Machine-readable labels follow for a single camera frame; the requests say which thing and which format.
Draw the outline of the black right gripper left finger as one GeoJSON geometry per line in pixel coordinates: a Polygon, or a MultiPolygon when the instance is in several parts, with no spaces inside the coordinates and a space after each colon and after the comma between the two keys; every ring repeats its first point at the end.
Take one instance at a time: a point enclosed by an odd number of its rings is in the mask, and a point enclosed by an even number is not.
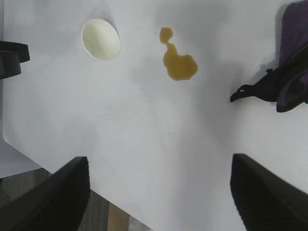
{"type": "Polygon", "coordinates": [[[0,209],[2,231],[76,231],[90,196],[89,162],[75,157],[0,209]]]}

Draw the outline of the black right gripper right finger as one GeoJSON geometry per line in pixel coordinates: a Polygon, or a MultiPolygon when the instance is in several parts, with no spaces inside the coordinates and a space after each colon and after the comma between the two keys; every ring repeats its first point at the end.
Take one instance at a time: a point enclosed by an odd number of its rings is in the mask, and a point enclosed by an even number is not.
{"type": "Polygon", "coordinates": [[[306,231],[308,195],[245,154],[232,157],[231,194],[248,231],[306,231]]]}

